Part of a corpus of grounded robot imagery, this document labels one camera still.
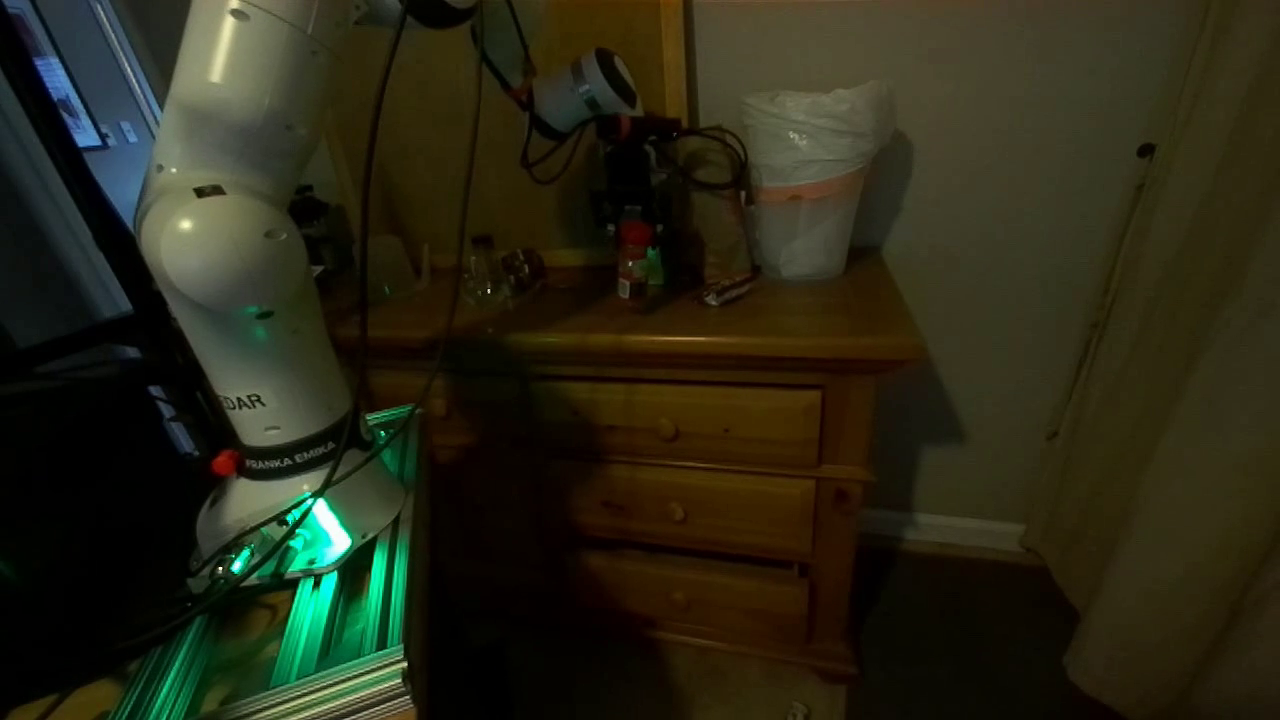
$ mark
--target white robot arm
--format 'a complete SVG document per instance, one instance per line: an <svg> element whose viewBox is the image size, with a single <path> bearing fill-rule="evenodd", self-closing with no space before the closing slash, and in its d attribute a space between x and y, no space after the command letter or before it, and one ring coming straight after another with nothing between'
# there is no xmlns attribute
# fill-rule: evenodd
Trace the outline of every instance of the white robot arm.
<svg viewBox="0 0 1280 720"><path fill-rule="evenodd" d="M476 11L476 0L406 6L435 29ZM329 574L404 506L360 443L360 409L329 344L302 241L284 213L314 147L339 36L355 20L399 11L399 0L186 8L136 234L238 439L238 477L207 498L197 524L205 582ZM601 54L530 85L530 96L530 113L555 133L601 113L634 113L627 73Z"/></svg>

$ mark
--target dresser top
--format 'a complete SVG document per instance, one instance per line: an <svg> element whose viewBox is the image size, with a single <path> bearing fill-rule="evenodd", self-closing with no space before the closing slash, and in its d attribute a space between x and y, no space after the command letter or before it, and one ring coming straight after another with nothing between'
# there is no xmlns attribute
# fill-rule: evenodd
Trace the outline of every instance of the dresser top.
<svg viewBox="0 0 1280 720"><path fill-rule="evenodd" d="M447 286L414 290L369 314L369 352L421 358L447 327ZM332 315L343 352L360 347L355 314ZM688 361L688 363L909 363L922 358L916 323L881 258L841 280L760 286L729 307L697 292L625 306L607 290L540 290L497 315L458 314L458 344L503 344L526 361Z"/></svg>

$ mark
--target drawer knob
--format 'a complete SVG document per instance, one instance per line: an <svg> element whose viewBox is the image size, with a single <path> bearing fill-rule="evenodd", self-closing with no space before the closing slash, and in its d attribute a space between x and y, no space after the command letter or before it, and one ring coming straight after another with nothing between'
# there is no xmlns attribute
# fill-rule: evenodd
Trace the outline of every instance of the drawer knob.
<svg viewBox="0 0 1280 720"><path fill-rule="evenodd" d="M654 421L654 437L659 437L662 443L676 443L676 439L678 439L678 424L676 424L670 415L659 415L659 421Z"/></svg>
<svg viewBox="0 0 1280 720"><path fill-rule="evenodd" d="M670 519L670 524L685 524L685 519L688 519L688 510L685 510L678 499L670 499L670 506L669 506L669 519Z"/></svg>

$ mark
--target dark floor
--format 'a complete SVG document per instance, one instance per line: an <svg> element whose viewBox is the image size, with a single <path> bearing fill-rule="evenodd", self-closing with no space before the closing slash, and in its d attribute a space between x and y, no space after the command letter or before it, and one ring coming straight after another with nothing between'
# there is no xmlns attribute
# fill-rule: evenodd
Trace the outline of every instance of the dark floor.
<svg viewBox="0 0 1280 720"><path fill-rule="evenodd" d="M1059 668L1075 614L1044 569L862 554L857 720L1104 720Z"/></svg>

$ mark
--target floor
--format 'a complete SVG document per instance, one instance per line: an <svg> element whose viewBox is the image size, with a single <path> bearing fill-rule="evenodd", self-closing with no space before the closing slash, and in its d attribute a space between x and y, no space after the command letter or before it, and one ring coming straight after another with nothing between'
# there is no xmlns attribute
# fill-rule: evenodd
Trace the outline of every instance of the floor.
<svg viewBox="0 0 1280 720"><path fill-rule="evenodd" d="M547 628L458 628L445 720L1109 720L1064 679L1073 608L1031 566L862 554L861 676Z"/></svg>

